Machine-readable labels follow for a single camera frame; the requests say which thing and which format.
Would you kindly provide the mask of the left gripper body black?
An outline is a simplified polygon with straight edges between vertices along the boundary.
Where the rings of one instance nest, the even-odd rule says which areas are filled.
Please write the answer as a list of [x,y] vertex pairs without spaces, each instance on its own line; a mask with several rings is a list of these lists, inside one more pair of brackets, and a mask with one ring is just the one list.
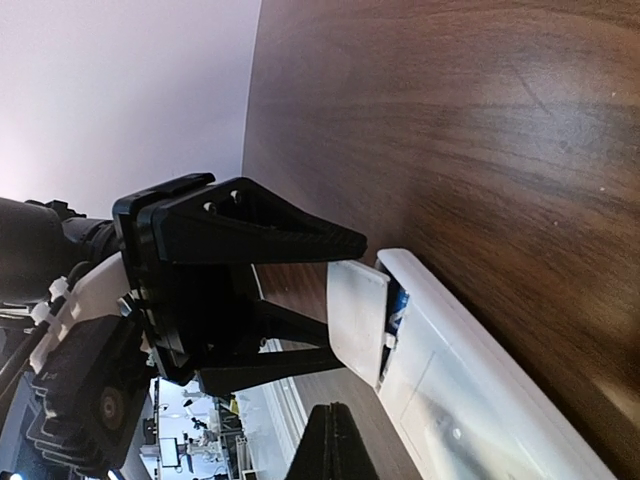
[[215,327],[249,300],[260,300],[254,264],[174,265],[161,262],[143,240],[137,215],[150,187],[117,200],[112,209],[129,283],[160,374],[185,384],[210,348]]

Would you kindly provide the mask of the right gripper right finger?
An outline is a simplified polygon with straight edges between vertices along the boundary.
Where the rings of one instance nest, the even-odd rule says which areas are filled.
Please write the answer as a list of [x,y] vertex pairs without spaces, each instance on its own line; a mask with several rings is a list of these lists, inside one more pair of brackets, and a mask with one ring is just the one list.
[[348,406],[332,403],[327,420],[327,478],[375,480],[379,476]]

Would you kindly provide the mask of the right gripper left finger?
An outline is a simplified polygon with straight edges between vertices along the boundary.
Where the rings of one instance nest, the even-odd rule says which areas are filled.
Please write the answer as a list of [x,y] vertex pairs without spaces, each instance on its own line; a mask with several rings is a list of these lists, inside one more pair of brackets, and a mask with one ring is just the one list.
[[329,405],[316,405],[291,462],[286,480],[329,480],[332,477],[333,420]]

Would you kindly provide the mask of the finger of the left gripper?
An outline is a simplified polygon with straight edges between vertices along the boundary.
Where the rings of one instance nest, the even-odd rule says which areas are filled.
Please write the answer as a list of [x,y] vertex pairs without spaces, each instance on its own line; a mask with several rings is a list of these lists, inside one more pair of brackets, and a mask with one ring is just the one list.
[[317,263],[361,258],[365,235],[311,215],[247,177],[181,177],[153,188],[140,238],[174,265]]
[[242,304],[215,327],[210,345],[197,363],[208,395],[344,367],[330,347],[327,324],[266,300]]

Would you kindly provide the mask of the white battery cover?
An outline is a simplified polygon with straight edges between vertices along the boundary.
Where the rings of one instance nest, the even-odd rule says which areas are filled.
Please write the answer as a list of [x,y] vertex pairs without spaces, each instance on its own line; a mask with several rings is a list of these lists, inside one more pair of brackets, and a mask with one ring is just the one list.
[[371,387],[380,376],[390,277],[357,261],[327,270],[327,324],[336,357]]

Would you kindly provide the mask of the white remote control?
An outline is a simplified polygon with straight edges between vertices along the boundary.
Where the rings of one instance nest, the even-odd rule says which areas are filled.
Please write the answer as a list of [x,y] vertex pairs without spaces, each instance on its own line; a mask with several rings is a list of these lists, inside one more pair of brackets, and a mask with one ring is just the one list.
[[611,479],[479,321],[405,249],[378,260],[409,296],[377,394],[424,479]]

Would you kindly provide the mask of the blue AAA battery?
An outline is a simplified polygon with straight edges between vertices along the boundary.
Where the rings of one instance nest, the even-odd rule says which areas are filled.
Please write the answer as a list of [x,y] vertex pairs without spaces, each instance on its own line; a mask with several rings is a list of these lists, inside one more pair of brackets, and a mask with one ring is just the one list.
[[402,320],[406,316],[406,310],[409,304],[409,293],[400,286],[399,283],[391,284],[388,296],[388,304],[386,311],[385,323],[385,340],[383,345],[382,363],[380,367],[380,376],[384,377],[388,369],[387,364],[392,351],[395,349],[397,337]]

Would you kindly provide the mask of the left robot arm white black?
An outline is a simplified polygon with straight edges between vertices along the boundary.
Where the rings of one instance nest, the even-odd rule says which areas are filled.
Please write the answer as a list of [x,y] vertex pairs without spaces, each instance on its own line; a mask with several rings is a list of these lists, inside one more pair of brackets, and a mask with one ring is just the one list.
[[341,367],[327,326],[260,297],[262,264],[357,260],[366,237],[255,181],[185,175],[119,199],[108,220],[66,203],[1,203],[1,300],[30,305],[78,264],[124,263],[159,374],[222,396]]

